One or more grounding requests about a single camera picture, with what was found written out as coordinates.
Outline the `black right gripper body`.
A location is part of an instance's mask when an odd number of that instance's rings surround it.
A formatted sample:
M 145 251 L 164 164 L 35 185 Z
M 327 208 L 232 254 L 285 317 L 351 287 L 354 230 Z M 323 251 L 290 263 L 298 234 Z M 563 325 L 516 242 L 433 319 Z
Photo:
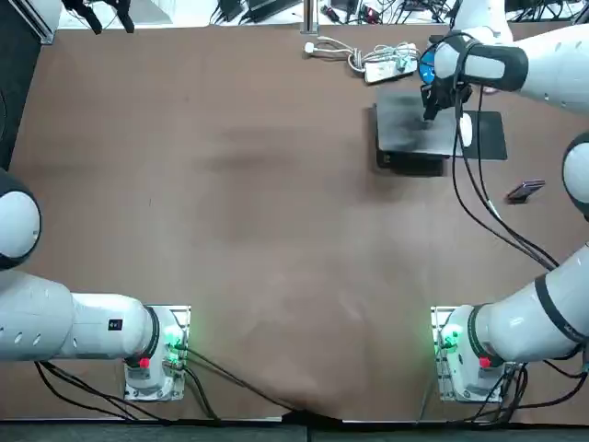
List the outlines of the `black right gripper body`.
M 448 109 L 455 105 L 456 101 L 456 87 L 453 82 L 448 80 L 434 80 L 430 84 L 422 86 L 422 89 L 435 89 L 443 94 L 443 108 Z

